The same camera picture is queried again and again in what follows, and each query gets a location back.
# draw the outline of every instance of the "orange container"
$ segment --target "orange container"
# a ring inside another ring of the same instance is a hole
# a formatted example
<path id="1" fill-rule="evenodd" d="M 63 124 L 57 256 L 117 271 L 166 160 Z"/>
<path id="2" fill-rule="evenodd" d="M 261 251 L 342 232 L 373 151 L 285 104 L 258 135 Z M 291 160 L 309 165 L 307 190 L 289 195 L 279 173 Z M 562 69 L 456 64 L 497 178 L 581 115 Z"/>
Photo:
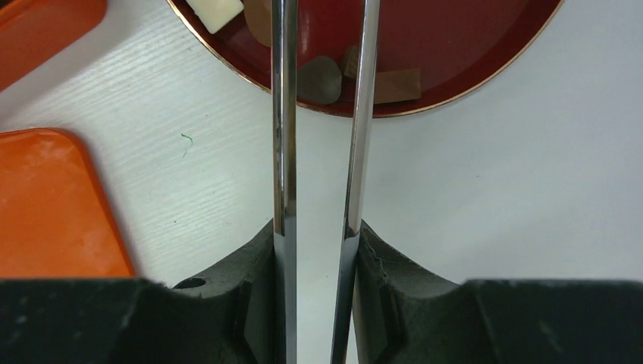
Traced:
<path id="1" fill-rule="evenodd" d="M 133 274 L 82 142 L 63 130 L 0 133 L 0 278 Z"/>
<path id="2" fill-rule="evenodd" d="M 107 0 L 0 0 L 0 91 L 101 22 Z"/>

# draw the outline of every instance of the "white tabletop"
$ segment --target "white tabletop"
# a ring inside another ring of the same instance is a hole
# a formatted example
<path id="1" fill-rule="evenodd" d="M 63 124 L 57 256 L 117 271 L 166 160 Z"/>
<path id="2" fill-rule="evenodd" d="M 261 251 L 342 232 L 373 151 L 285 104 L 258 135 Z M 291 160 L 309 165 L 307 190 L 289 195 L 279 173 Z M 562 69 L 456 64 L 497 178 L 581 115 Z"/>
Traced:
<path id="1" fill-rule="evenodd" d="M 566 0 L 478 91 L 376 121 L 365 220 L 455 281 L 643 279 L 641 14 L 640 0 Z M 299 358 L 328 362 L 351 125 L 297 112 Z M 0 130 L 28 127 L 85 139 L 154 280 L 203 270 L 271 218 L 271 99 L 162 0 L 111 0 L 101 25 L 0 93 Z"/>

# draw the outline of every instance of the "dark red plate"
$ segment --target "dark red plate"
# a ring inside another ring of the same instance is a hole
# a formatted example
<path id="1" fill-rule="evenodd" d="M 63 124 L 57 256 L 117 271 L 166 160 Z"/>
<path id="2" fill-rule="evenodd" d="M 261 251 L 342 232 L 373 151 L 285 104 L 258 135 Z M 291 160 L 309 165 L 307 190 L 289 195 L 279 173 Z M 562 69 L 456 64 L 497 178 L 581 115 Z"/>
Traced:
<path id="1" fill-rule="evenodd" d="M 379 118 L 412 114 L 457 99 L 502 71 L 532 43 L 563 0 L 382 0 L 378 71 L 419 68 L 422 97 L 375 106 Z M 210 34 L 185 0 L 168 0 L 196 38 L 230 69 L 270 89 L 270 48 L 255 40 L 243 14 Z M 299 65 L 327 55 L 341 62 L 358 45 L 363 0 L 299 0 Z M 355 83 L 331 105 L 305 108 L 352 116 Z"/>

